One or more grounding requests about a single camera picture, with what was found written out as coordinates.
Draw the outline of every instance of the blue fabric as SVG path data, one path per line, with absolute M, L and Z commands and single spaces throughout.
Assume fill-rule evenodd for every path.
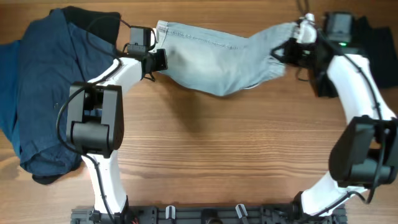
M 17 121 L 17 57 L 19 40 L 0 45 L 0 129 L 12 143 L 18 157 L 19 123 Z
M 281 77 L 285 65 L 271 50 L 286 42 L 296 23 L 280 24 L 249 37 L 159 21 L 159 44 L 165 49 L 168 75 L 184 87 L 225 96 Z
M 89 34 L 97 48 L 113 53 L 112 44 Z M 111 66 L 113 58 L 86 40 L 86 31 L 65 20 L 60 9 L 27 28 L 18 57 L 17 113 L 21 138 L 21 167 L 40 176 L 66 174 L 80 156 L 57 139 L 55 122 L 73 82 L 88 81 Z M 65 139 L 67 113 L 60 130 Z

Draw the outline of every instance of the dark blue clothing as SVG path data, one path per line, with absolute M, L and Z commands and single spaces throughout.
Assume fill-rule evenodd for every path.
M 114 53 L 114 45 L 89 34 L 97 48 Z M 67 22 L 60 9 L 27 28 L 18 56 L 17 117 L 21 167 L 39 176 L 66 174 L 79 166 L 79 155 L 57 139 L 55 122 L 73 82 L 87 82 L 111 66 L 113 58 L 92 47 L 86 31 Z M 65 139 L 67 111 L 60 130 Z
M 17 58 L 19 40 L 0 45 L 0 129 L 12 143 L 18 157 L 19 122 L 17 121 Z

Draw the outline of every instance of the folded jeans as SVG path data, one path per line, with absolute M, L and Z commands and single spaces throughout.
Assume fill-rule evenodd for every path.
M 184 87 L 225 96 L 284 74 L 285 65 L 271 56 L 271 50 L 287 41 L 295 26 L 280 24 L 244 38 L 159 21 L 155 50 L 166 50 L 169 68 L 161 73 Z

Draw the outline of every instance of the wooden table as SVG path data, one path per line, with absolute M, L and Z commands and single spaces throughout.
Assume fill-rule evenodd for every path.
M 245 37 L 299 16 L 293 0 L 106 1 L 0 0 L 0 44 L 21 38 L 29 22 L 50 9 L 70 4 L 118 11 L 137 26 L 154 27 L 161 19 Z M 325 11 L 367 15 L 375 27 L 390 26 L 398 43 L 398 1 L 323 0 L 311 7 L 318 20 Z M 118 47 L 128 38 L 122 27 Z M 327 171 L 345 116 L 339 99 L 315 97 L 294 71 L 226 98 L 187 90 L 161 75 L 134 87 L 123 99 L 126 130 L 119 150 L 130 204 L 283 203 L 311 187 Z M 382 94 L 398 113 L 398 89 Z M 68 223 L 71 209 L 93 205 L 83 165 L 43 186 L 19 167 L 3 135 L 0 149 L 0 223 Z M 397 211 L 397 184 L 379 187 L 371 205 L 348 202 L 350 223 L 396 223 Z

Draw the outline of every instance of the wood grain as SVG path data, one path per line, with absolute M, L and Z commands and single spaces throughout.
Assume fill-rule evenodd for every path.
M 74 6 L 118 11 L 138 26 L 159 19 L 249 37 L 298 18 L 293 0 L 118 1 L 25 0 L 0 4 L 0 43 L 22 37 L 29 22 L 50 9 Z M 390 26 L 398 42 L 398 1 L 312 1 L 325 11 L 367 15 L 371 25 Z M 121 28 L 118 46 L 128 40 Z M 126 132 L 119 150 L 121 178 L 132 205 L 182 206 L 289 202 L 326 171 L 331 148 L 345 128 L 338 99 L 316 98 L 308 83 L 285 77 L 226 98 L 187 90 L 157 75 L 124 100 Z M 382 91 L 398 112 L 398 89 Z M 49 186 L 36 184 L 19 167 L 0 137 L 0 223 L 68 223 L 70 210 L 93 204 L 88 171 L 81 166 Z M 379 187 L 374 202 L 348 203 L 350 223 L 396 223 L 398 185 Z

